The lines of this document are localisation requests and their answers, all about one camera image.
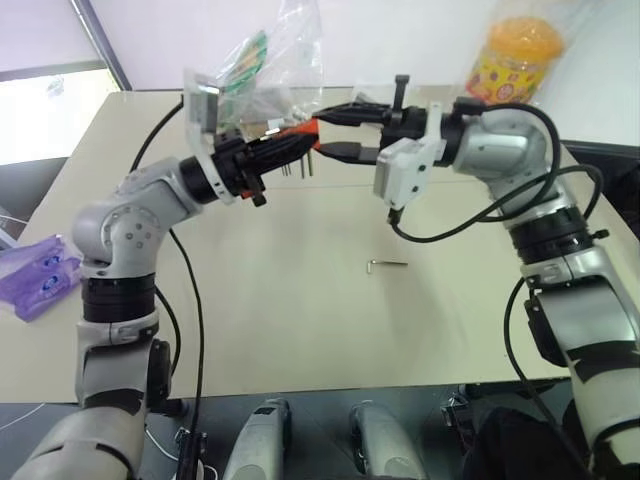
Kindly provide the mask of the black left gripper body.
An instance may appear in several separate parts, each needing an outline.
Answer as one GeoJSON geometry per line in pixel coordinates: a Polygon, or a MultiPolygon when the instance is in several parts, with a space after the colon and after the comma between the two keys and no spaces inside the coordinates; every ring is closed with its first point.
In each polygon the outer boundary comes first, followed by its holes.
{"type": "Polygon", "coordinates": [[[265,185],[257,171],[255,156],[238,129],[219,133],[214,138],[213,162],[233,199],[251,199],[255,207],[267,203],[265,185]]]}

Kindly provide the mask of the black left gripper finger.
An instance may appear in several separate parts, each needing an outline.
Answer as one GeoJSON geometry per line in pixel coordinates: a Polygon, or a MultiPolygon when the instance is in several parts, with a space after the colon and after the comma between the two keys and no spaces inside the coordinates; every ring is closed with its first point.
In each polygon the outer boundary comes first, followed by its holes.
{"type": "Polygon", "coordinates": [[[262,137],[248,143],[249,161],[296,161],[318,142],[314,132],[289,132],[284,135],[262,137]]]}
{"type": "Polygon", "coordinates": [[[261,143],[251,146],[253,159],[250,170],[257,176],[262,176],[295,162],[306,155],[315,146],[314,143],[271,144],[261,143]]]}

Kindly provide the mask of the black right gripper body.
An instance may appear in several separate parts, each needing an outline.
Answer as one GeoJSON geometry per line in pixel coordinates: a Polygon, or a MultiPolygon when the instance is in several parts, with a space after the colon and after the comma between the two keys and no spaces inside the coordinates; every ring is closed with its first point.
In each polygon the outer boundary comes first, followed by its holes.
{"type": "Polygon", "coordinates": [[[425,134],[427,110],[416,106],[403,107],[409,79],[409,75],[395,76],[394,99],[390,110],[384,117],[379,143],[380,149],[384,149],[403,138],[417,140],[425,134]]]}

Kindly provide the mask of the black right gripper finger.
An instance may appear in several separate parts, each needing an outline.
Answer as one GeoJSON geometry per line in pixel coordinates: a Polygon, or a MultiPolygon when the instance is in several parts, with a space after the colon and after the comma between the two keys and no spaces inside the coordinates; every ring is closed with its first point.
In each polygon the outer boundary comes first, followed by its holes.
{"type": "Polygon", "coordinates": [[[346,164],[375,165],[379,149],[358,142],[331,142],[320,144],[319,153],[346,164]]]}
{"type": "Polygon", "coordinates": [[[390,105],[369,102],[349,102],[327,107],[314,113],[315,119],[349,127],[358,127],[362,124],[384,125],[390,116],[390,105]]]}

